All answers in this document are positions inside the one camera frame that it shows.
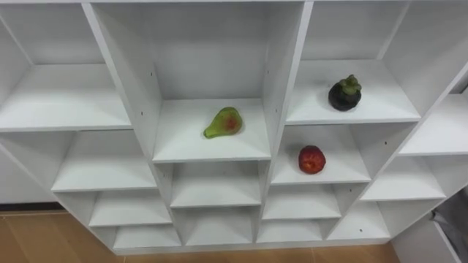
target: shelving unit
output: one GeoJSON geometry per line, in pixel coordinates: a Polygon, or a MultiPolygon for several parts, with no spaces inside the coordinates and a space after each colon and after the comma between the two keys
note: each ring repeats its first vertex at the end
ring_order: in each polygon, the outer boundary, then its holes
{"type": "Polygon", "coordinates": [[[0,156],[116,254],[386,243],[468,185],[467,9],[0,0],[0,156]]]}

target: red apple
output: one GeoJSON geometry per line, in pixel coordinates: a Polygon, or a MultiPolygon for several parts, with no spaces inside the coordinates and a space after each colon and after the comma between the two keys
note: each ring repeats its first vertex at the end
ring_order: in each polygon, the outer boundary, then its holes
{"type": "Polygon", "coordinates": [[[314,145],[307,145],[299,153],[299,169],[308,175],[322,171],[327,160],[322,151],[314,145]]]}

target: green pear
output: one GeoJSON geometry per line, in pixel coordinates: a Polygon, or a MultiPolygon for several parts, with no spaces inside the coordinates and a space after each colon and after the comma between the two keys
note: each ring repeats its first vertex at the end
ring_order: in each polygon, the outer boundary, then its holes
{"type": "Polygon", "coordinates": [[[218,136],[234,135],[242,128],[242,118],[234,107],[222,108],[203,135],[211,139],[218,136]]]}

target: wooden floor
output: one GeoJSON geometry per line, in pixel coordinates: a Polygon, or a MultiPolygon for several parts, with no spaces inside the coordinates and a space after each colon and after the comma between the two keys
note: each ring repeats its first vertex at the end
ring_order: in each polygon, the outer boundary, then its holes
{"type": "Polygon", "coordinates": [[[1,263],[397,263],[390,244],[114,256],[68,213],[0,214],[1,263]]]}

